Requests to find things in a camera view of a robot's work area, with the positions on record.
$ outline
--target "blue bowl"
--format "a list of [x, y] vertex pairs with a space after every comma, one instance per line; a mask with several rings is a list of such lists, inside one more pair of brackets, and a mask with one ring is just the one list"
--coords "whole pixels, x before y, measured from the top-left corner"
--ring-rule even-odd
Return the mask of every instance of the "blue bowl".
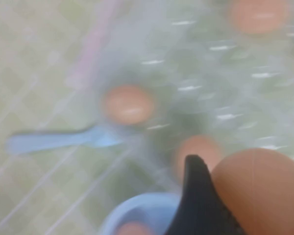
[[140, 222], [153, 234], [163, 235], [177, 211], [180, 198], [173, 193], [146, 193], [118, 205], [105, 219], [100, 235], [115, 235], [125, 223]]

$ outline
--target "egg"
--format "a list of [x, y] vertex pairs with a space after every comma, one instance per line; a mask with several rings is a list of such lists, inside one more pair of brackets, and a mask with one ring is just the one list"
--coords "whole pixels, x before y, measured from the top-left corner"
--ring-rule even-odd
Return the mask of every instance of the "egg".
[[153, 233], [141, 223], [130, 222], [122, 225], [116, 235], [153, 235]]
[[103, 106], [108, 117], [123, 125], [144, 122], [154, 111], [151, 95], [133, 85], [120, 86], [108, 92]]
[[212, 171], [218, 195], [250, 235], [294, 235], [294, 161], [267, 149], [223, 159]]
[[196, 135], [184, 140], [174, 158], [174, 171], [179, 182], [183, 182], [185, 158], [188, 155], [199, 155], [211, 171], [221, 160], [218, 144], [206, 135]]
[[239, 31], [259, 34], [281, 28], [288, 14], [287, 0], [234, 0], [230, 18]]

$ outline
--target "black plastic object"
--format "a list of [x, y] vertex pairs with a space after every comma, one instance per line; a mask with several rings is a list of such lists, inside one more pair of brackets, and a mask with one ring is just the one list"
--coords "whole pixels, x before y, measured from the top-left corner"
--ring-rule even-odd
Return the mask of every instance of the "black plastic object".
[[165, 235], [247, 235], [221, 201], [198, 155], [185, 160], [183, 196]]

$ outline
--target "spoon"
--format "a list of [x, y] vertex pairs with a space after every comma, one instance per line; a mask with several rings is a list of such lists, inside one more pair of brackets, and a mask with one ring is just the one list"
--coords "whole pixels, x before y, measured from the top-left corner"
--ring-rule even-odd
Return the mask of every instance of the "spoon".
[[17, 155], [69, 145], [84, 144], [98, 148], [121, 142], [102, 126], [95, 125], [85, 131], [75, 133], [35, 132], [12, 135], [6, 142], [6, 150], [10, 154]]

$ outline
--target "pink handle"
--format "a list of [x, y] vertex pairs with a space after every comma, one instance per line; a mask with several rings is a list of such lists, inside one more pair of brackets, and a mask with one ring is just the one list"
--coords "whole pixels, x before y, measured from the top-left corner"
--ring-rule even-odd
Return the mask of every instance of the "pink handle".
[[90, 30], [80, 60], [71, 76], [66, 80], [69, 87], [79, 90], [90, 84], [90, 73], [96, 69], [99, 50], [107, 34], [111, 18], [120, 3], [121, 0], [102, 0], [102, 10], [98, 17], [98, 23]]

